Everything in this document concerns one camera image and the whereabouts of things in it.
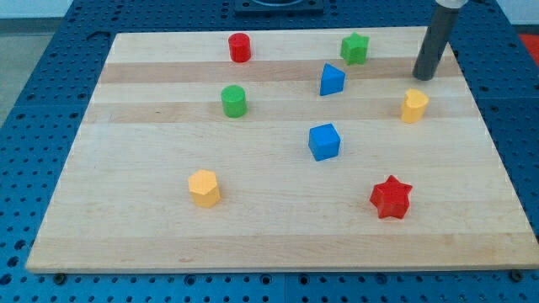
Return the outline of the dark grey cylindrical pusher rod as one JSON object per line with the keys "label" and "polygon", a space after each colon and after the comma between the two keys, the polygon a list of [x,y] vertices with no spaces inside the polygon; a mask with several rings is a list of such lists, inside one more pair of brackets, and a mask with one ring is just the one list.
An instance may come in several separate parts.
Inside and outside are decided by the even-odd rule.
{"label": "dark grey cylindrical pusher rod", "polygon": [[459,13],[460,9],[436,4],[414,64],[413,76],[416,79],[429,81],[434,77]]}

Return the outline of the silver rod mount collar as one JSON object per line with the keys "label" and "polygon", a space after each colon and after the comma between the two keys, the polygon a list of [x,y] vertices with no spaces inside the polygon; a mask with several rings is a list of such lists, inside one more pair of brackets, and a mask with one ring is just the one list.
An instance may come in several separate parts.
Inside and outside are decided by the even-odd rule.
{"label": "silver rod mount collar", "polygon": [[438,5],[448,9],[460,9],[468,0],[435,0]]}

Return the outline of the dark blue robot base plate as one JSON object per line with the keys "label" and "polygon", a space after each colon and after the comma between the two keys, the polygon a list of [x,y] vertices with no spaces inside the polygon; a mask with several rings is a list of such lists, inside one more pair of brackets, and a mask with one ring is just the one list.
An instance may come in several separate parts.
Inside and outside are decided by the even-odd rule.
{"label": "dark blue robot base plate", "polygon": [[233,0],[236,15],[322,13],[323,0]]}

